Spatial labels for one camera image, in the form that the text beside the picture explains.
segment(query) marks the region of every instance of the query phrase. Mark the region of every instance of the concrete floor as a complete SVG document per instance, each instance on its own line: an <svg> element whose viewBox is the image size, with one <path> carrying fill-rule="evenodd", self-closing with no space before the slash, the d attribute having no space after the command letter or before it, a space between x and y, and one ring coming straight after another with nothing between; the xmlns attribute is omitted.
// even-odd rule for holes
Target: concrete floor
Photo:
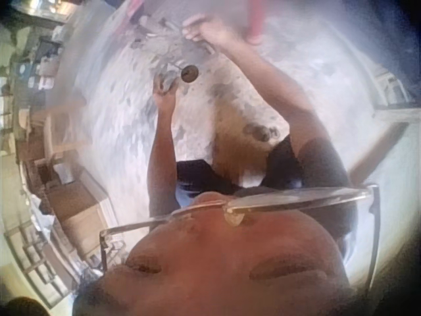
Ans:
<svg viewBox="0 0 421 316"><path fill-rule="evenodd" d="M190 0L177 1L176 6L171 3L165 1L157 9L157 20L164 16L180 25L204 5ZM370 92L359 68L323 21L287 3L281 8L277 3L271 6L263 44L257 49L302 85L351 170L389 123L372 118ZM238 27L244 25L244 0L230 2L224 16ZM49 105L54 106L74 90L86 97L87 107L74 121L80 135L88 134L92 145L80 150L80 162L108 192L119 224L149 215L146 171L157 118L151 99L152 77L162 66L157 52L170 55L172 61L195 63L200 70L199 78L182 85L178 94L172 125L177 160L205 159L216 172L239 184L258 184L267 153L288 134L282 117L225 56L206 56L179 34L132 48L134 32L115 33L123 19L124 7L112 13L100 0L80 7L49 98ZM256 140L243 132L250 123L275 128L279 135L267 142ZM399 249L418 215L419 132L418 126L410 127L370 177L382 187L384 260ZM366 207L362 206L360 213L358 252L347 266L353 282L364 275L370 253L366 241L372 235ZM128 247L140 236L125 236Z"/></svg>

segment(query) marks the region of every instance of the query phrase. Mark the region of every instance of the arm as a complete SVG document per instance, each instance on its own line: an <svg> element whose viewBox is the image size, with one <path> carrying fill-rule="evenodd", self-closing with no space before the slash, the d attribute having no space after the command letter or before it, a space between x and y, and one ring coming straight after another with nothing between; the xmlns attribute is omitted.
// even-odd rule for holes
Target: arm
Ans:
<svg viewBox="0 0 421 316"><path fill-rule="evenodd" d="M190 18L184 25L187 39L207 40L220 48L241 69L262 98L285 118L290 127L291 145L296 157L309 141L329 139L301 87L263 60L221 21L199 15Z"/></svg>
<svg viewBox="0 0 421 316"><path fill-rule="evenodd" d="M147 170L149 212L152 217L179 208L176 200L177 164L172 141L171 120L176 105L177 81L164 93L162 76L153 82L153 97L158 107L158 123Z"/></svg>

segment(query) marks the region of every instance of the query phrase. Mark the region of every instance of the eyeglasses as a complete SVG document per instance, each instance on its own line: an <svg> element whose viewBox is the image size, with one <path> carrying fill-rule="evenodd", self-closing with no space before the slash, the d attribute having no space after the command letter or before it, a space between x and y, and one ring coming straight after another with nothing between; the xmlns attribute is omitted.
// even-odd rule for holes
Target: eyeglasses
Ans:
<svg viewBox="0 0 421 316"><path fill-rule="evenodd" d="M358 201L369 197L374 197L370 212L373 213L375 217L372 262L370 263L369 277L367 280L367 282L369 282L368 287L370 288L377 262L378 242L380 238L380 191L376 184L370 184L363 188L305 188L286 190L259 194L256 196L247 196L245 198L239 197L238 199L233 199L231 201L206 202L181 208L167 216L152 217L140 223L102 230L99 233L99 243L101 246L103 272L108 268L107 253L105 251L108 248L107 242L111 236L115 234L121 234L123 232L141 228L156 227L180 219L186 215L210 209L211 207L221 207L227 222L232 226L238 226L241 224L244 216L248 213L288 211L293 209L298 209L300 211L319 209L320 207Z"/></svg>

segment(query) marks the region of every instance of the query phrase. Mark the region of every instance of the man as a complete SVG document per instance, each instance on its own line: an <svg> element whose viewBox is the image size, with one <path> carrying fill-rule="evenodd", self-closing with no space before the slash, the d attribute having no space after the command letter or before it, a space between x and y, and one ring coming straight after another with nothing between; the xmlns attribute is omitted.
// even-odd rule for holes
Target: man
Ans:
<svg viewBox="0 0 421 316"><path fill-rule="evenodd" d="M347 174L302 89L261 59L221 21L194 16L183 33L224 52L290 125L268 157L262 185L243 189L204 161L176 162L171 119L177 82L154 80L158 123L147 174L151 216L180 205L230 201L301 187L348 186ZM220 205L154 229L121 267L107 271L76 299L74 315L327 315L342 312L351 290L338 242L355 219L330 207L251 214L237 227Z"/></svg>

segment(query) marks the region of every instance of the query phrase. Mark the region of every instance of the glasses frame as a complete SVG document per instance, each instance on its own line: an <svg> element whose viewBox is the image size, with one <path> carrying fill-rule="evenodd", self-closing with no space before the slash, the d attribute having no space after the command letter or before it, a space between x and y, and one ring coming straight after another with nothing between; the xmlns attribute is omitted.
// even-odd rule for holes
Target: glasses frame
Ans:
<svg viewBox="0 0 421 316"><path fill-rule="evenodd" d="M373 197L374 201L370 206L369 212L374 216L374 241L373 241L373 248L372 248L372 257L370 260L370 265L368 268L368 277L365 284L365 294L368 295L370 291L373 280L374 274L376 272L376 265L377 265L377 258L378 258L378 251L379 251L379 242L380 242L380 189L377 184L368 184L362 188L310 188L308 190L315 190L315 189L357 189L358 194L343 194L342 196L333 196L333 197L322 197L320 199L312 199L308 201L300 201L300 202L289 202L289 203L267 203L264 205L246 205L246 206L235 206L230 205L229 201L222 201L216 200L212 202L206 202L199 205L193 205L189 207L183 207L179 210L172 212L169 215L159 216L159 217L151 217L150 219L129 225L123 225L113 228L108 228L105 230L100 231L99 233L99 244L101 248L101 263L102 263L102 272L104 273L108 269L108 262L107 262L107 253L106 249L108 248L107 245L107 238L115 234L121 234L123 232L129 232L141 228L150 228L152 226L158 226L161 224L169 223L175 219L179 219L181 217L185 217L186 215L196 213L198 211L204 211L210 207L215 206L222 206L223 212L227 214L239 215L239 214L246 214L246 213L265 213L265 212L273 212L273 211L288 211L292 209L318 209L319 207L337 205L342 203L347 203L350 201L358 201L361 199L366 199L369 197Z"/></svg>

